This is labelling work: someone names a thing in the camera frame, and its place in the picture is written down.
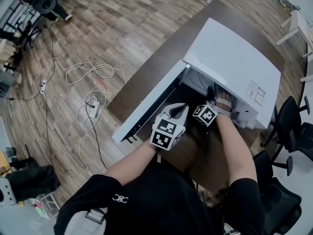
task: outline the wooden floor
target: wooden floor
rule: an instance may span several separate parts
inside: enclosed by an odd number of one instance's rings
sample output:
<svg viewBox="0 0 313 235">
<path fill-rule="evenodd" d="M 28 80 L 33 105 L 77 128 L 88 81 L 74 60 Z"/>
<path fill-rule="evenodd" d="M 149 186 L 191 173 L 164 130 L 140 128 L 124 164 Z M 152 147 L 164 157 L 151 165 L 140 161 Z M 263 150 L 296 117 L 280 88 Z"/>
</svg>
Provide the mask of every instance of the wooden floor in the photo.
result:
<svg viewBox="0 0 313 235">
<path fill-rule="evenodd" d="M 244 14 L 273 44 L 286 33 L 279 25 L 290 14 L 277 0 L 221 1 Z M 128 80 L 169 36 L 206 5 L 206 0 L 60 0 L 60 4 L 73 14 L 72 20 L 69 23 L 46 22 L 55 35 L 54 55 L 60 63 L 65 68 L 81 62 L 94 65 L 108 63 L 122 69 Z M 30 98 L 38 92 L 52 58 L 51 36 L 44 29 L 34 41 L 34 48 L 24 53 L 21 65 L 23 81 L 19 88 L 11 88 L 10 96 Z M 289 95 L 299 99 L 302 88 L 299 78 L 304 75 L 305 69 L 301 55 L 305 53 L 305 48 L 304 41 L 298 36 L 277 48 L 286 60 L 277 99 L 279 108 Z M 106 76 L 111 73 L 111 70 L 103 71 Z M 75 81 L 83 74 L 82 71 L 73 72 L 69 80 Z M 90 74 L 69 86 L 65 81 L 65 71 L 57 65 L 46 88 L 49 139 L 54 167 L 61 181 L 55 195 L 61 205 L 89 178 L 79 157 L 78 144 L 91 125 L 88 121 L 79 125 L 76 114 L 85 95 L 98 84 L 113 92 L 123 86 L 123 77 L 119 72 L 111 79 L 99 79 Z M 113 94 L 108 95 L 107 103 L 113 97 Z M 18 150 L 18 156 L 27 156 L 24 148 L 27 144 L 30 154 L 40 165 L 50 163 L 44 96 L 40 95 L 30 102 L 5 101 L 1 103 L 1 108 L 6 130 L 12 146 Z M 79 120 L 85 117 L 82 112 Z M 104 109 L 96 130 L 107 166 L 137 146 L 114 143 L 111 136 L 117 128 L 118 123 Z M 257 145 L 253 149 L 253 153 L 259 151 Z M 93 173 L 105 170 L 93 132 L 82 142 L 82 156 Z"/>
</svg>

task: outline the open drawer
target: open drawer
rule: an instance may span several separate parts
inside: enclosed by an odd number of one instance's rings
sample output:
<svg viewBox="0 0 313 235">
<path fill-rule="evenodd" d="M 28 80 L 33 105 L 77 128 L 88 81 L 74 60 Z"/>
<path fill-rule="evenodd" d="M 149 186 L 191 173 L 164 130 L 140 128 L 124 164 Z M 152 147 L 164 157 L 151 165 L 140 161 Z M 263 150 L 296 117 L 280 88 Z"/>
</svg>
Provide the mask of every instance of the open drawer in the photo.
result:
<svg viewBox="0 0 313 235">
<path fill-rule="evenodd" d="M 185 62 L 179 60 L 113 134 L 112 138 L 116 142 L 121 142 L 134 136 L 181 83 L 188 67 Z"/>
</svg>

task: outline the wrist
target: wrist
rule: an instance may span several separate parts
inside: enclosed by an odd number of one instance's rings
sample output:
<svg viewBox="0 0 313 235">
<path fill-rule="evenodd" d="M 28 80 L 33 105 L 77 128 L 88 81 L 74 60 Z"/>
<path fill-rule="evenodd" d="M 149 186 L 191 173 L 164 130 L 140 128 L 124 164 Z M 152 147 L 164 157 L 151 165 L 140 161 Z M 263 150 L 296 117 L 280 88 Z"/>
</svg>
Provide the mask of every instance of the wrist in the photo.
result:
<svg viewBox="0 0 313 235">
<path fill-rule="evenodd" d="M 219 121 L 225 121 L 225 120 L 228 120 L 228 121 L 231 121 L 230 117 L 226 116 L 226 115 L 223 115 L 223 114 L 218 114 L 217 117 L 216 117 L 216 121 L 219 122 Z"/>
<path fill-rule="evenodd" d="M 150 151 L 153 151 L 153 152 L 157 152 L 157 147 L 155 146 L 155 145 L 153 145 L 153 144 L 151 144 L 150 143 L 150 139 L 147 139 L 144 143 L 143 143 L 143 145 L 145 146 L 145 147 L 147 147 L 147 149 L 149 149 Z"/>
</svg>

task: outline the label sticker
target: label sticker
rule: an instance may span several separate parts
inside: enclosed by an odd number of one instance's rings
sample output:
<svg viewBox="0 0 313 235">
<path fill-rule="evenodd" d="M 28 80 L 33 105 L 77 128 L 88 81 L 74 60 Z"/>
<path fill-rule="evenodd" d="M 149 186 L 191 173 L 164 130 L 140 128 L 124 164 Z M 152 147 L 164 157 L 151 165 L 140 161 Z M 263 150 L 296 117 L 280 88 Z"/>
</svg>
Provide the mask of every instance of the label sticker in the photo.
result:
<svg viewBox="0 0 313 235">
<path fill-rule="evenodd" d="M 256 83 L 250 80 L 250 85 L 247 91 L 247 95 L 254 99 L 259 105 L 263 105 L 265 98 L 265 91 L 263 91 Z"/>
<path fill-rule="evenodd" d="M 264 102 L 264 98 L 265 98 L 265 91 L 263 91 L 260 87 L 256 93 L 256 97 L 255 97 L 255 101 L 259 104 L 259 105 L 263 105 Z"/>
</svg>

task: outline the black cable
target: black cable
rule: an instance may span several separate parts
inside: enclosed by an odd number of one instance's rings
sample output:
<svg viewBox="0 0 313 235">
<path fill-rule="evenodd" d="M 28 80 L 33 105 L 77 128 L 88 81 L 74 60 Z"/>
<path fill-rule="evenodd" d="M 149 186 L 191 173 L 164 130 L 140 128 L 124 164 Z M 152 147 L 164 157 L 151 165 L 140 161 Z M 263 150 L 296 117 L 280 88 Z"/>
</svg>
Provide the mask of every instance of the black cable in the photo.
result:
<svg viewBox="0 0 313 235">
<path fill-rule="evenodd" d="M 32 98 L 30 98 L 30 99 L 21 98 L 21 97 L 2 97 L 2 98 L 9 99 L 10 101 L 13 101 L 13 100 L 16 100 L 16 99 L 24 100 L 24 101 L 30 101 L 30 100 L 33 100 L 35 97 L 37 97 L 39 94 L 40 94 L 40 91 L 36 95 L 34 95 Z"/>
<path fill-rule="evenodd" d="M 102 162 L 103 166 L 104 166 L 106 169 L 108 169 L 108 168 L 106 167 L 106 165 L 104 164 L 103 160 L 102 160 L 102 156 L 101 156 L 101 152 L 100 152 L 100 145 L 99 145 L 99 141 L 98 141 L 97 132 L 96 132 L 96 129 L 94 128 L 94 126 L 93 126 L 93 122 L 92 122 L 92 120 L 91 120 L 91 118 L 90 118 L 90 116 L 89 116 L 89 113 L 88 113 L 88 111 L 87 111 L 87 106 L 86 106 L 86 113 L 87 113 L 88 118 L 89 118 L 89 121 L 90 121 L 90 123 L 91 123 L 91 125 L 92 125 L 92 127 L 93 127 L 93 131 L 94 131 L 94 133 L 95 133 L 95 135 L 96 135 L 96 140 L 97 140 L 97 144 L 98 144 L 98 151 L 99 151 L 99 157 L 100 157 L 100 159 L 101 159 L 101 162 Z"/>
<path fill-rule="evenodd" d="M 54 40 L 54 33 L 53 33 L 53 31 L 52 30 L 50 30 L 45 24 L 44 24 L 44 27 L 48 30 L 48 31 L 50 31 L 51 32 L 51 34 L 52 34 L 52 44 L 51 44 L 51 49 L 52 49 L 52 60 L 53 60 L 53 65 L 54 65 L 54 67 L 53 67 L 53 72 L 52 72 L 52 75 L 51 75 L 51 77 L 47 80 L 47 82 L 49 82 L 50 81 L 50 79 L 53 77 L 53 75 L 54 75 L 54 72 L 55 72 L 55 61 L 54 61 L 54 53 L 53 53 L 53 40 Z"/>
<path fill-rule="evenodd" d="M 86 101 L 85 101 L 85 104 L 88 105 L 91 108 L 94 108 L 94 105 L 88 104 Z"/>
<path fill-rule="evenodd" d="M 46 126 L 46 130 L 47 130 L 47 140 L 48 140 L 48 145 L 49 145 L 49 150 L 50 150 L 50 161 L 51 161 L 51 165 L 54 169 L 54 164 L 52 161 L 52 150 L 51 150 L 51 146 L 50 146 L 50 141 L 49 141 L 49 133 L 48 133 L 48 101 L 47 101 L 47 94 L 44 92 L 45 94 L 45 126 Z"/>
<path fill-rule="evenodd" d="M 54 72 L 55 72 L 55 61 L 54 61 L 54 52 L 53 52 L 54 33 L 53 33 L 52 30 L 50 30 L 45 24 L 44 24 L 44 27 L 45 27 L 48 31 L 50 31 L 50 32 L 52 33 L 51 52 L 52 52 L 52 60 L 53 60 L 53 65 L 54 65 L 53 68 L 54 68 L 54 69 L 53 69 L 53 72 L 52 72 L 51 77 L 47 80 L 47 82 L 49 82 L 50 79 L 53 77 Z M 35 97 L 37 97 L 39 94 L 40 94 L 40 91 L 39 91 L 36 95 L 34 95 L 32 98 L 30 98 L 30 99 L 20 98 L 20 97 L 2 97 L 2 98 L 4 98 L 4 99 L 9 99 L 10 101 L 13 101 L 13 100 L 15 100 L 15 99 L 24 100 L 24 101 L 30 101 L 30 100 L 33 100 Z"/>
</svg>

